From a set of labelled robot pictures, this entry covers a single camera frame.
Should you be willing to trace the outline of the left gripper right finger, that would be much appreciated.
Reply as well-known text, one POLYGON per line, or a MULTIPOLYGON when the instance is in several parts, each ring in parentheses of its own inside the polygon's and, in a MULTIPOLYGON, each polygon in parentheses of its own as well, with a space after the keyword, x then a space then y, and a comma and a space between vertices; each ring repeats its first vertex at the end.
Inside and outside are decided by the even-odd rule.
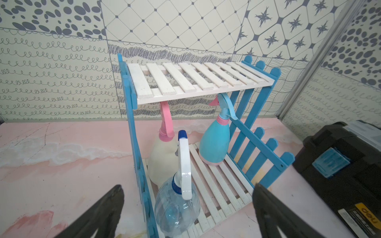
POLYGON ((253 206, 263 238, 322 238, 323 236, 291 211, 266 187, 256 184, 253 206))

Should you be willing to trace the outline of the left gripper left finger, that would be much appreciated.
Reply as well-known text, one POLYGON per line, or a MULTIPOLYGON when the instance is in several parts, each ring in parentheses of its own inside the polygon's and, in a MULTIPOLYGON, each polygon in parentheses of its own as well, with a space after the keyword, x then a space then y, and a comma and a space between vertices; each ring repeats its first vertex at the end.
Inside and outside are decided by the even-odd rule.
POLYGON ((56 237, 114 238, 124 201, 122 186, 117 184, 56 237))

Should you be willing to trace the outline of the clear blue spray bottle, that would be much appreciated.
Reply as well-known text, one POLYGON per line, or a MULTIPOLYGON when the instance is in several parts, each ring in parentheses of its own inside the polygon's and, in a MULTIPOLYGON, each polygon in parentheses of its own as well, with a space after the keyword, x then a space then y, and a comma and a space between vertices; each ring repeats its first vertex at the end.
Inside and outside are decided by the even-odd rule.
POLYGON ((200 214, 200 200, 191 178, 191 158, 188 135, 178 133, 178 149, 175 153, 179 169, 159 189, 156 196, 155 220, 167 238, 175 238, 187 231, 200 214))

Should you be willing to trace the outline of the white pink watering bottle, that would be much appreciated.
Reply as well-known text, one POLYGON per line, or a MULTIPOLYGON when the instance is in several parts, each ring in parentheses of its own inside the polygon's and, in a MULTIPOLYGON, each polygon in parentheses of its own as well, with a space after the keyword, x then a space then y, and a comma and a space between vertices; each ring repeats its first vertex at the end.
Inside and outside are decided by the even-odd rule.
POLYGON ((167 101, 160 103, 162 124, 158 139, 148 160, 148 175, 152 183, 160 188, 178 171, 178 141, 167 101))

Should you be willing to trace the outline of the blue pink watering bottle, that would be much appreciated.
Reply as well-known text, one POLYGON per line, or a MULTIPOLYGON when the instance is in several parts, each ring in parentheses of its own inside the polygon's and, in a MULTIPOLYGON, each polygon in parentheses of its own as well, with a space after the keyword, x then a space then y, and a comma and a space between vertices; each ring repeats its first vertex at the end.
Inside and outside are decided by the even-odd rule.
POLYGON ((204 163, 217 166, 224 161, 228 151, 229 121, 236 120, 237 116, 227 93, 219 93, 210 105, 219 106, 221 112, 204 133, 199 145, 199 156, 204 163))

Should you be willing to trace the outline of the blue and white slatted shelf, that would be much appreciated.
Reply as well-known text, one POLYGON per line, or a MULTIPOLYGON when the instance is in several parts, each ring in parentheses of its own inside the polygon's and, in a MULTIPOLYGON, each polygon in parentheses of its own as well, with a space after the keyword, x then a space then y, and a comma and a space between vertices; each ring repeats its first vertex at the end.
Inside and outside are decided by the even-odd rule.
MULTIPOLYGON (((213 96, 214 101, 219 93, 227 93, 237 116, 236 120, 229 121, 228 151, 224 161, 217 166, 204 163, 199 156, 200 141, 210 125, 200 121, 173 124, 176 138, 181 130, 188 135, 191 178, 201 206, 195 223, 176 238, 198 238, 249 205, 255 187, 253 178, 266 162, 271 162, 272 167, 260 180, 264 187, 270 187, 294 163, 292 153, 276 155, 276 139, 263 141, 263 128, 252 130, 281 76, 279 68, 266 72, 265 63, 252 64, 251 56, 246 56, 242 62, 140 65, 126 63, 122 55, 118 55, 118 62, 148 237, 165 238, 157 226, 154 212, 160 188, 149 178, 149 158, 142 158, 137 139, 134 111, 138 106, 207 95, 213 96)), ((217 108, 218 117, 221 109, 217 108)))

